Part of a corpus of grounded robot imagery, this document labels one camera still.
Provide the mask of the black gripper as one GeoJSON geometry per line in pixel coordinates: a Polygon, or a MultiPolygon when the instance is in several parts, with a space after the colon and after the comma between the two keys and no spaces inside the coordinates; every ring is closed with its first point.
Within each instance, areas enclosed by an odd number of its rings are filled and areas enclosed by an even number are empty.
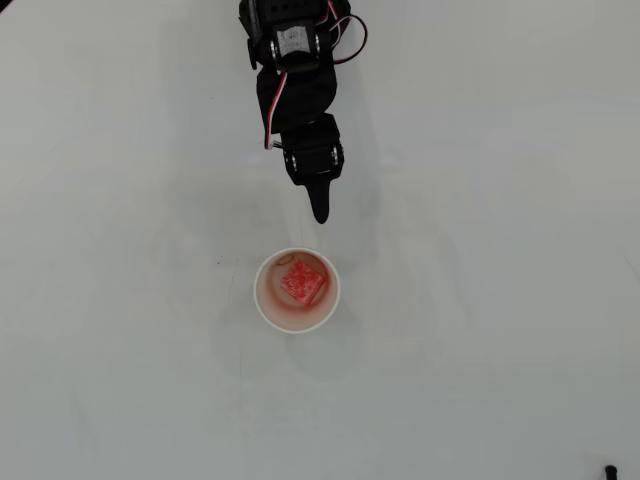
{"type": "Polygon", "coordinates": [[[319,224],[330,214],[330,187],[341,174],[344,150],[328,108],[337,79],[332,65],[314,72],[279,73],[264,67],[257,76],[257,95],[264,124],[264,148],[279,148],[296,185],[304,185],[319,224]]]}

